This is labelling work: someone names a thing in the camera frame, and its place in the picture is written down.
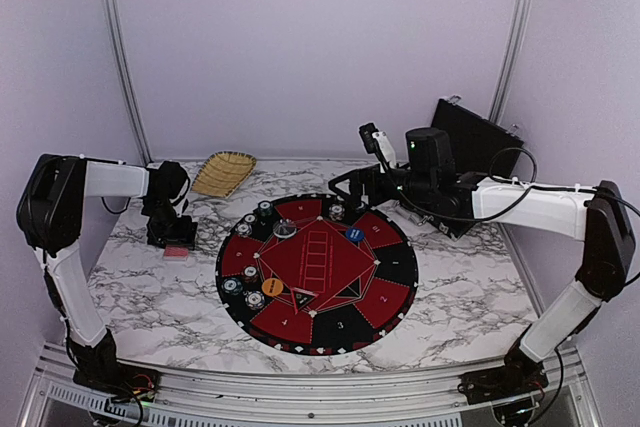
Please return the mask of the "red playing card deck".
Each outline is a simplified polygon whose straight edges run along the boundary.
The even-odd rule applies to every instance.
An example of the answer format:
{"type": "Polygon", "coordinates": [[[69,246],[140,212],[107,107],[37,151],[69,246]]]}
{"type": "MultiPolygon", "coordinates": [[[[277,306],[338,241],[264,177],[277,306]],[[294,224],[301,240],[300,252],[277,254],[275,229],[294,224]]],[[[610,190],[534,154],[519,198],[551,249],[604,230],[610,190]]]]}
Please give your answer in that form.
{"type": "Polygon", "coordinates": [[[186,247],[167,246],[163,252],[163,260],[166,262],[184,262],[189,258],[190,251],[186,247]]]}

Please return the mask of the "white blue chip pile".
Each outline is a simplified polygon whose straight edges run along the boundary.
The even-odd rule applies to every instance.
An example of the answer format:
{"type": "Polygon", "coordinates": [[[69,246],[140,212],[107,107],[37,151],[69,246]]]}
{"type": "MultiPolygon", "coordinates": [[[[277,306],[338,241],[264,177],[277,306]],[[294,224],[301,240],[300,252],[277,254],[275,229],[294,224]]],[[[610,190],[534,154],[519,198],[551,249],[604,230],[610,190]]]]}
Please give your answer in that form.
{"type": "Polygon", "coordinates": [[[261,310],[265,306],[265,296],[262,292],[251,291],[245,293],[245,303],[251,310],[261,310]]]}
{"type": "Polygon", "coordinates": [[[240,237],[248,237],[252,233],[252,228],[249,224],[241,222],[236,226],[235,231],[236,234],[240,237]]]}
{"type": "Polygon", "coordinates": [[[334,203],[329,207],[329,219],[333,222],[341,222],[345,216],[345,206],[339,203],[334,203]]]}

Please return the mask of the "blue round blind button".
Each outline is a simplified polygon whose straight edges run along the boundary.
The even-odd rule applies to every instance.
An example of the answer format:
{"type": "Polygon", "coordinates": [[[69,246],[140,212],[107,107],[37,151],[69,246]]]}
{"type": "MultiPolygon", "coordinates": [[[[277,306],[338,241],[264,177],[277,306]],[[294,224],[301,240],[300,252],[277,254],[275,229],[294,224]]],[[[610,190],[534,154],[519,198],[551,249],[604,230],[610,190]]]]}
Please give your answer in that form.
{"type": "Polygon", "coordinates": [[[356,228],[356,227],[351,227],[346,231],[345,237],[350,242],[359,243],[364,239],[365,234],[364,234],[363,230],[361,230],[359,228],[356,228]]]}

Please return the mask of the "clear round dealer button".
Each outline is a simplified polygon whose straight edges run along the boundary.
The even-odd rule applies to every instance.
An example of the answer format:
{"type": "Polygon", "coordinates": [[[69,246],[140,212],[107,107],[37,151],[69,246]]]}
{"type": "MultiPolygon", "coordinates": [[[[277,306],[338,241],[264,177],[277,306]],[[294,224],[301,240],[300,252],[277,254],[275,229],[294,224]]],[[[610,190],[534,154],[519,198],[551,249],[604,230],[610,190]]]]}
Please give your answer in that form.
{"type": "Polygon", "coordinates": [[[297,233],[297,226],[291,219],[280,219],[273,226],[273,235],[281,240],[293,237],[297,233]]]}

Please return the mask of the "small orange black chip pile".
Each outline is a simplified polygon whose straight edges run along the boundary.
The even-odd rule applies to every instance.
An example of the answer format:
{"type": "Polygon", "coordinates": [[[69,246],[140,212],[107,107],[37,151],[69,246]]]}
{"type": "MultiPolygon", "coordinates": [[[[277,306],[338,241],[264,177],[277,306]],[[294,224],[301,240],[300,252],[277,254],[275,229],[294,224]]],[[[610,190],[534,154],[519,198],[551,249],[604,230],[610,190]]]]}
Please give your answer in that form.
{"type": "Polygon", "coordinates": [[[246,266],[242,274],[243,281],[247,284],[254,283],[259,279],[258,269],[254,265],[246,266]]]}

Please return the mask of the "orange round blind button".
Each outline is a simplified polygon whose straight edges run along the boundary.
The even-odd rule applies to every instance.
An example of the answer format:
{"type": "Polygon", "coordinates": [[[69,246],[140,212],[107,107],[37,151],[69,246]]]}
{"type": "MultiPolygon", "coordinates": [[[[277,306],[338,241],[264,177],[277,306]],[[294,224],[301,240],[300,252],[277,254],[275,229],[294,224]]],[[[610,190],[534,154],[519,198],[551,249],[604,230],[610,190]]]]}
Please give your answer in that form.
{"type": "Polygon", "coordinates": [[[262,283],[261,289],[266,296],[277,297],[283,292],[284,284],[280,279],[271,277],[262,283]]]}

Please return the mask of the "black triangular button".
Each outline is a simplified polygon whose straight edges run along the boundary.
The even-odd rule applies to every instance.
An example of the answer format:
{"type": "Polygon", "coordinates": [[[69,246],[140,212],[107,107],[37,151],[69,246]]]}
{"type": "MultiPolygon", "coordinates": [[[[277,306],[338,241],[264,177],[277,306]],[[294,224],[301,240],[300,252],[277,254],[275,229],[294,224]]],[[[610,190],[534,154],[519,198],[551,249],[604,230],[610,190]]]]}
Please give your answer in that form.
{"type": "Polygon", "coordinates": [[[294,312],[298,313],[303,310],[310,302],[316,299],[318,294],[313,291],[305,290],[302,288],[293,288],[291,290],[292,302],[294,312]]]}

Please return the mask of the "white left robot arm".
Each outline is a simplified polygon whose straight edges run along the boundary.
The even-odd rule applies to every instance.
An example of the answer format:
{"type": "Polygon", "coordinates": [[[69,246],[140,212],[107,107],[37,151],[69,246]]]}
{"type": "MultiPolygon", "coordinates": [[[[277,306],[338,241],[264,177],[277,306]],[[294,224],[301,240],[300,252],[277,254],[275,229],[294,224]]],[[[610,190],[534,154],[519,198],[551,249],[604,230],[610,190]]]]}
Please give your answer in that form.
{"type": "Polygon", "coordinates": [[[191,180],[177,162],[158,168],[84,156],[42,155],[20,198],[16,220],[52,279],[73,342],[94,348],[107,336],[88,290],[80,254],[87,198],[140,199],[147,243],[195,247],[197,223],[185,213],[191,180]]]}

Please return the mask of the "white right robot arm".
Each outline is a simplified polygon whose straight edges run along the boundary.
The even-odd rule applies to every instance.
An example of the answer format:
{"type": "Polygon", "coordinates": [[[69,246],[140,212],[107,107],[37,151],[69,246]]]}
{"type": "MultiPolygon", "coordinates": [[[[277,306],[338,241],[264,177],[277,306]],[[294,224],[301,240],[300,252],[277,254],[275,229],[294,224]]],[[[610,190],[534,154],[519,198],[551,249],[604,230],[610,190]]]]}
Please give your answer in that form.
{"type": "Polygon", "coordinates": [[[408,163],[399,166],[386,134],[369,123],[359,129],[377,165],[351,170],[329,183],[353,208],[391,200],[426,218],[451,238],[481,223],[505,224],[558,234],[583,246],[581,264],[541,316],[511,348],[495,377],[506,395],[515,395],[534,378],[534,366],[572,334],[584,328],[600,307],[636,282],[629,274],[636,240],[625,201],[616,183],[597,186],[550,185],[493,172],[459,174],[448,134],[414,128],[405,135],[408,163]]]}

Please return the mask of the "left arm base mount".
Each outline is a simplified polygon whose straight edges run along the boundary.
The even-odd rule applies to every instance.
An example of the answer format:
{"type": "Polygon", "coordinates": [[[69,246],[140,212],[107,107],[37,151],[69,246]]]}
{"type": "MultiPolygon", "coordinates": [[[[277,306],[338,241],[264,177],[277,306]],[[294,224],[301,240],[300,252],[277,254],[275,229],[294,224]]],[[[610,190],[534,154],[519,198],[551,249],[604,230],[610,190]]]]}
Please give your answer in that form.
{"type": "Polygon", "coordinates": [[[117,347],[109,329],[94,347],[66,338],[66,352],[75,366],[73,381],[81,386],[113,394],[118,401],[153,401],[160,379],[158,371],[123,364],[117,359],[117,347]]]}

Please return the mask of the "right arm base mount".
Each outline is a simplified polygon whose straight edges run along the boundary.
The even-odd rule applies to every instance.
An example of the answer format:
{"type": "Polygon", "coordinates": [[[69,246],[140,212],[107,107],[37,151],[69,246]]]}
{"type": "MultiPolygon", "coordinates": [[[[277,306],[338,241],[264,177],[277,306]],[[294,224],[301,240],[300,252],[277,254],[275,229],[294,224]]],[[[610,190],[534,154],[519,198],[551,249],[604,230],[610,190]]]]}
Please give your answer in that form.
{"type": "Polygon", "coordinates": [[[542,391],[549,385],[543,362],[530,359],[517,339],[499,367],[475,370],[460,376],[457,390],[470,405],[542,391]]]}

